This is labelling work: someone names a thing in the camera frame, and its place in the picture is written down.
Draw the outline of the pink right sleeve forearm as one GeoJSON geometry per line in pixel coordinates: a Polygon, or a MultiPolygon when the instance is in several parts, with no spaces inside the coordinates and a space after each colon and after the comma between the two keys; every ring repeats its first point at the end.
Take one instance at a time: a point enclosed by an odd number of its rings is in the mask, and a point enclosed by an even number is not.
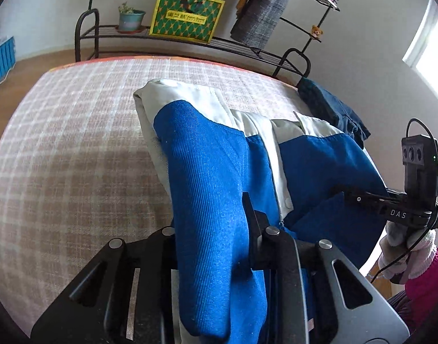
{"type": "Polygon", "coordinates": [[[438,304],[438,247],[431,245],[412,255],[412,268],[405,283],[410,300],[411,330],[416,330],[438,304]]]}

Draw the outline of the right hand in white glove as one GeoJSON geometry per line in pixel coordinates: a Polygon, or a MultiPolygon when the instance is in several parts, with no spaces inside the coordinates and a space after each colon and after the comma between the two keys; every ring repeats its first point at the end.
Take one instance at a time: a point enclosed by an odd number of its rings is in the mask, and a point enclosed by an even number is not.
{"type": "Polygon", "coordinates": [[[415,230],[388,221],[380,240],[381,275],[393,284],[405,284],[422,276],[436,256],[436,231],[415,230]]]}

